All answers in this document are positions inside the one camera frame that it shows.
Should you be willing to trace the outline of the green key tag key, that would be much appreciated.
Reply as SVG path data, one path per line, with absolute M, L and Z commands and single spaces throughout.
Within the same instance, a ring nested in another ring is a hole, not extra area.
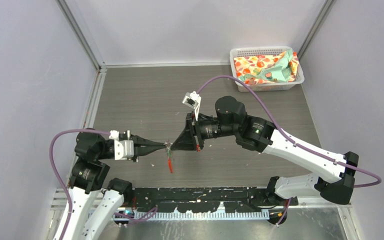
M 171 158 L 173 157 L 173 155 L 172 155 L 172 151 L 171 151 L 170 149 L 167 149 L 167 150 L 166 150 L 166 153 L 167 153 L 167 157 L 168 157 L 168 158 L 171 159 Z

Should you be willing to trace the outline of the red key tag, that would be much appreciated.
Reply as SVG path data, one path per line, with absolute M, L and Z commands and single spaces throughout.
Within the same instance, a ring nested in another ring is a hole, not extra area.
M 174 171 L 173 171 L 172 160 L 170 157 L 167 158 L 167 164 L 168 164 L 169 172 L 172 174 Z

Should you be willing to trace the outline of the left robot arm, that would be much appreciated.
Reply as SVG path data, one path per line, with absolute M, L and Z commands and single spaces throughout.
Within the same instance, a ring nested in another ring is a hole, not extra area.
M 74 152 L 77 157 L 72 167 L 69 181 L 60 176 L 55 160 L 54 146 L 63 135 L 76 133 Z M 62 220 L 54 234 L 55 240 L 96 240 L 107 222 L 117 214 L 119 207 L 128 207 L 133 202 L 132 183 L 119 178 L 110 181 L 101 203 L 90 214 L 92 205 L 103 189 L 110 167 L 103 159 L 127 160 L 136 162 L 139 157 L 162 150 L 168 145 L 155 142 L 129 130 L 100 131 L 92 128 L 70 129 L 57 133 L 49 146 L 49 160 L 54 174 L 65 195 L 66 206 Z

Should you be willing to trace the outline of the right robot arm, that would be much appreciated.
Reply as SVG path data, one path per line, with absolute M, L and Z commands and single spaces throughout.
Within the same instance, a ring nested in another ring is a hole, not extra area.
M 277 156 L 311 173 L 295 177 L 270 178 L 265 198 L 271 205 L 294 197 L 320 196 L 338 205 L 350 203 L 355 188 L 355 170 L 359 156 L 327 151 L 291 135 L 284 137 L 270 121 L 251 116 L 242 102 L 232 96 L 219 98 L 216 116 L 199 113 L 201 97 L 187 93 L 183 104 L 193 111 L 185 118 L 185 127 L 171 145 L 172 151 L 200 151 L 205 140 L 234 136 L 235 142 L 249 151 Z

